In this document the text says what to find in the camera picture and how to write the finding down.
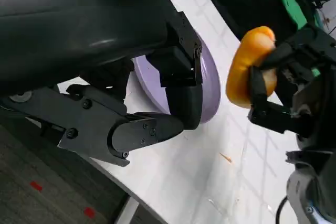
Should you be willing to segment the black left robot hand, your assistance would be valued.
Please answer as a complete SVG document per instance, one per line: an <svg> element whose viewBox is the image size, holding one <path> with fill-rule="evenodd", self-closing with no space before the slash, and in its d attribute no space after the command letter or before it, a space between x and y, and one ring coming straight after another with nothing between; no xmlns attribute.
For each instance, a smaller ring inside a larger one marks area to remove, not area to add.
<svg viewBox="0 0 336 224"><path fill-rule="evenodd" d="M202 43L171 0L1 0L1 111L58 147L121 167L201 120ZM129 113L133 59L159 72L169 114Z"/></svg>

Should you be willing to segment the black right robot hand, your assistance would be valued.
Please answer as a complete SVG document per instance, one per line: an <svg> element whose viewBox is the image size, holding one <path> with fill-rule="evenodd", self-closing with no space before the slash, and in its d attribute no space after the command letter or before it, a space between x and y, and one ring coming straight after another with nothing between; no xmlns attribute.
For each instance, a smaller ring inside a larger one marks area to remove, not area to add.
<svg viewBox="0 0 336 224"><path fill-rule="evenodd" d="M297 86L290 106L267 100L262 72L270 69ZM305 25L249 67L248 87L253 124L314 141L335 134L335 40L320 28Z"/></svg>

